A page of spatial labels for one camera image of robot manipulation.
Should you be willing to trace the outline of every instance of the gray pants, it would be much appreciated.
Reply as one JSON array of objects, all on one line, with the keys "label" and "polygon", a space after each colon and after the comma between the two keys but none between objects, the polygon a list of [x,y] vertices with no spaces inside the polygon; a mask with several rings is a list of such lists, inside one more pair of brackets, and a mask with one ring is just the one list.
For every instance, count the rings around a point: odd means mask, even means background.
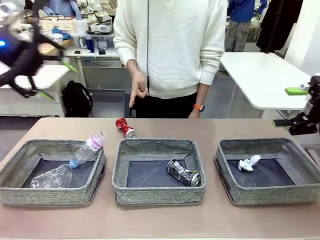
[{"label": "gray pants", "polygon": [[[230,21],[225,33],[224,50],[226,52],[242,52],[245,48],[251,21],[237,22]],[[226,72],[220,64],[219,70]]]}]

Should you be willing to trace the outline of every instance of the blue cloth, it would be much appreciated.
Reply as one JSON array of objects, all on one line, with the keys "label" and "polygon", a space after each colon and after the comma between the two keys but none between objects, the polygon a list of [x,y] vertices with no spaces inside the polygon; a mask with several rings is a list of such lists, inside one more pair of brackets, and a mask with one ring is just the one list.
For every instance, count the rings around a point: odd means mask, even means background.
[{"label": "blue cloth", "polygon": [[62,40],[72,39],[72,36],[69,33],[63,32],[57,27],[54,27],[52,29],[52,33],[53,34],[61,34],[62,35]]},{"label": "blue cloth", "polygon": [[77,2],[74,0],[49,0],[42,10],[49,16],[61,15],[64,17],[75,17],[77,20],[81,20],[81,12]]},{"label": "blue cloth", "polygon": [[[267,0],[260,0],[258,14],[262,14],[267,6]],[[255,0],[230,0],[228,13],[234,22],[248,22],[254,17]]]}]

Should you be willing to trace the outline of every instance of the fabric tray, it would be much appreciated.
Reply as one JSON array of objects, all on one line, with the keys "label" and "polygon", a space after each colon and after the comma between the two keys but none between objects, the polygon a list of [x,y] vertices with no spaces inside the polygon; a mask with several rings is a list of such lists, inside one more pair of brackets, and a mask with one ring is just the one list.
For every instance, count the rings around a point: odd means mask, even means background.
[{"label": "fabric tray", "polygon": [[[239,160],[253,155],[261,155],[253,172],[239,171]],[[235,205],[307,203],[319,197],[319,167],[289,139],[222,140],[215,161]]]},{"label": "fabric tray", "polygon": [[[185,186],[167,172],[176,159],[200,174],[195,187]],[[112,174],[119,205],[195,205],[202,201],[206,176],[196,144],[188,139],[127,138],[119,146]]]},{"label": "fabric tray", "polygon": [[66,164],[84,141],[27,141],[0,171],[1,202],[20,207],[81,207],[92,201],[106,163],[103,150],[96,159],[73,169],[70,188],[30,188],[33,177]]}]

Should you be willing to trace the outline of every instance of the black backpack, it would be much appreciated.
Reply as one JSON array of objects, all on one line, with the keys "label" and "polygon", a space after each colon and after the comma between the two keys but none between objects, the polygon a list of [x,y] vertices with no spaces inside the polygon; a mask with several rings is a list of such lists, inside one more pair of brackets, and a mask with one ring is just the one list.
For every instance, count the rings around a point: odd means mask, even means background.
[{"label": "black backpack", "polygon": [[62,99],[66,109],[66,118],[87,118],[93,107],[90,93],[79,82],[68,82],[62,91]]}]

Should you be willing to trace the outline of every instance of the smartwatch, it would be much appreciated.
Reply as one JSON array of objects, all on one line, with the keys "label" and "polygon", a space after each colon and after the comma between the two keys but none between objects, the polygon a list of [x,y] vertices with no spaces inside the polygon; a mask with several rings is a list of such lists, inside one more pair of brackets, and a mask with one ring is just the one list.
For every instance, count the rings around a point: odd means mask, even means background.
[{"label": "smartwatch", "polygon": [[193,108],[199,110],[200,112],[203,112],[205,110],[206,106],[195,104],[195,105],[193,105]]}]

